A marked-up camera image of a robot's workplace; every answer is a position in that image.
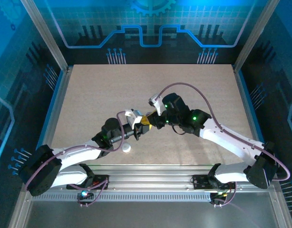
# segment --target white cap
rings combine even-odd
[[[128,153],[130,150],[131,150],[131,146],[130,146],[130,144],[128,144],[128,143],[124,143],[124,144],[122,145],[122,151],[123,151],[123,152]]]

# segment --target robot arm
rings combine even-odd
[[[237,164],[214,165],[208,174],[212,186],[220,188],[228,182],[249,181],[259,188],[269,187],[278,168],[273,159],[265,156],[260,150],[248,147],[243,142],[221,131],[209,114],[198,109],[190,110],[177,94],[169,94],[157,101],[156,96],[149,100],[156,111],[148,116],[143,116],[137,110],[126,110],[127,124],[123,125],[124,139],[134,135],[138,140],[142,134],[149,131],[152,125],[158,129],[165,125],[179,126],[185,133],[210,140],[243,160],[242,163]],[[262,142],[245,138],[224,126],[222,128],[258,147],[268,151],[270,149]],[[88,166],[75,164],[106,156],[109,153],[106,150],[113,149],[113,144],[121,139],[122,133],[118,119],[110,118],[102,126],[102,131],[84,145],[58,149],[50,149],[47,145],[39,147],[22,165],[19,176],[24,183],[27,183],[45,161],[60,154],[45,165],[29,183],[27,189],[32,196],[40,195],[51,187],[65,184],[76,184],[83,188],[90,187],[94,182],[97,182],[94,178],[98,178],[98,176],[95,176]]]

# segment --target gear graphic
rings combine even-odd
[[[171,4],[175,4],[175,0],[129,0],[131,9],[143,16],[153,15],[159,16],[159,13],[165,13],[167,9],[171,9]]]
[[[0,0],[0,10],[11,23],[14,23],[21,15],[20,0]]]

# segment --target vent grille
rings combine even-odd
[[[33,201],[68,201],[77,200],[77,192],[48,192],[33,197]],[[86,202],[92,201],[98,193]],[[209,202],[207,192],[104,192],[99,196],[101,202]]]

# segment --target beige work surface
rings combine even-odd
[[[174,82],[199,88],[209,100],[218,121],[247,137],[252,133],[231,65],[75,65],[58,119],[53,148],[85,143],[101,131],[105,120],[125,109],[143,114],[153,111],[148,99]],[[192,88],[176,85],[175,92],[190,109],[209,112]],[[177,135],[170,126],[152,128],[139,141],[128,139],[131,151],[112,152],[92,164],[215,164],[241,160],[208,140]]]

